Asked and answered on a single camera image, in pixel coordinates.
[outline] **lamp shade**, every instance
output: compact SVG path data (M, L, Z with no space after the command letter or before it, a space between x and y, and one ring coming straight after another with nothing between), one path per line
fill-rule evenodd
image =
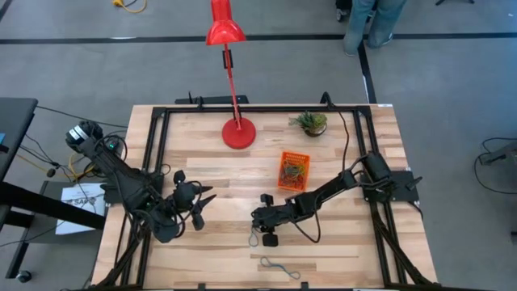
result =
M245 41L246 36L232 19L229 0L212 0L213 24L207 34L207 45Z

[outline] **concrete floor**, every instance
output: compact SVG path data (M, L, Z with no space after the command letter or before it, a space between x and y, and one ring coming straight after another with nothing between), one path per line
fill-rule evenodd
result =
M334 19L334 0L234 0L233 15L246 34L346 30ZM205 0L149 1L139 15L104 0L14 0L0 21L0 39L203 36L210 22ZM395 32L517 32L517 2L447 0L435 6L434 0L409 0ZM252 103L312 103L323 91L336 103L367 102L359 59L345 57L340 40L231 47L237 92ZM482 140L517 136L516 52L517 39L394 40L382 49L367 49L377 100L393 103L410 165L424 177L419 185L424 223L439 281L446 285L517 286L517 246L509 236L517 225L517 196L486 191L472 169ZM0 45L1 96L37 98L40 105L91 119L127 124L133 104L173 103L188 91L228 94L219 48L203 43ZM76 122L38 110L29 134L64 162L69 155L64 133ZM517 188L512 172L502 162L480 169L480 176L511 191ZM15 160L6 180L38 191L44 179L42 172ZM5 226L0 244L20 235L21 230ZM98 243L32 244L23 268L37 276L26 284L1 279L0 289L79 288L90 275L97 248ZM0 248L0 274L14 249Z

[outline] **table leg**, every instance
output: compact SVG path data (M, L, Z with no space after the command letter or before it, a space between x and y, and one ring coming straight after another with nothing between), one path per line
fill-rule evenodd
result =
M104 228L106 218L98 214L68 205L59 200L35 194L6 182L0 183L0 204L19 207L64 221L70 221L97 230Z

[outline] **black metal frame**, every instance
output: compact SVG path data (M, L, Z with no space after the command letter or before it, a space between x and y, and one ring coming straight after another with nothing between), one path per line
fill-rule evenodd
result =
M367 153L366 144L364 141L364 134L361 127L361 116L362 115L366 120L366 125L368 128L368 137L371 143L371 150L374 152L379 152L379 146L377 144L375 129L373 125L373 119L372 119L372 111L370 106L368 105L357 105L357 106L335 106L331 105L330 99L326 99L325 96L322 98L321 103L326 103L327 105L319 105L319 106L301 106L301 105L292 105L292 106L241 106L240 110L241 112L350 112L353 115L354 123L355 123L355 131L357 134L357 139L359 143L359 152L361 155L364 155ZM153 108L153 113L151 116L151 123L149 126L149 134L147 137L147 144L145 146L145 153L144 153L144 161L142 163L142 170L148 171L149 170L149 163L150 163L150 157L151 152L153 148L153 140L154 136L156 134L156 125L158 124L158 119L162 118L162 132L160 134L160 140L158 143L158 152L157 152L157 159L156 159L156 165L155 165L155 171L160 171L160 165L163 161L164 156L164 149L166 145L166 137L167 137L167 129L170 123L170 114L173 113L193 113L193 112L205 112L205 113L212 113L212 112L227 112L231 113L233 111L233 107L228 105L215 105L215 106L203 106L202 104L198 104L196 107L185 107L185 108L162 108L162 107L155 107ZM441 287L437 284L432 285L408 285L406 280L406 269L405 266L411 266L412 264L407 259L407 256L404 254L403 250L400 249L398 246L398 238L397 238L397 230L395 227L395 221L393 217L393 211L391 209L390 201L383 202L382 205L385 210L385 219L387 222L387 230L384 230L383 227L379 227L379 221L384 226L384 223L382 223L382 220L380 219L380 213L378 211L378 205L377 201L375 200L369 200L365 197L365 200L370 205L370 210L372 213L372 223L374 225L374 234L376 238L376 247L379 255L379 263L380 263L380 270L382 274L382 279L385 285L385 288L389 289L399 289L399 290L473 290L473 289L456 289L456 288L448 288L448 287ZM120 238L119 238L119 246L117 247L117 255L116 259L118 258L118 252L120 249L120 242L122 240L122 236L124 233L124 227L125 223L122 225L122 228L120 230ZM395 265L397 268L397 277L399 283L393 283L391 281L391 277L389 274L389 266L388 266L388 259L386 256L385 251L385 245L384 245L384 236L389 236L391 239L389 240L389 245L393 249L395 256ZM125 286L129 287L130 289L134 289L135 287L140 287L143 290L143 284L145 280L145 269L147 266L147 259L149 254L149 242L150 242L150 234L147 234L143 238L142 243L142 250L141 250L141 256L140 256L140 262L137 272L137 282L135 285L129 285L128 284L128 277L129 272L131 268L131 261L128 262L128 264L125 266L125 269L122 273L122 279L120 281L120 286L113 286L111 288L124 288ZM416 282L416 284L425 284L425 278L423 280ZM198 290L205 290L205 285L203 282L200 282ZM309 285L307 282L301 283L301 289L309 289ZM326 289L326 290L350 290L350 289Z

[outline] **black desk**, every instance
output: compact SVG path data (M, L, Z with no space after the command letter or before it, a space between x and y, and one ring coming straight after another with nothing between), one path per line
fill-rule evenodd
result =
M0 151L0 230L4 224L25 228L7 270L8 279L15 278L18 274L28 248L26 240L35 236L29 232L35 213L97 230L103 229L105 222L103 216L61 202L60 192L59 196L40 195L3 181L34 117L37 104L36 99L0 98L0 133L5 133ZM11 207L26 209L32 213L20 213L11 210Z

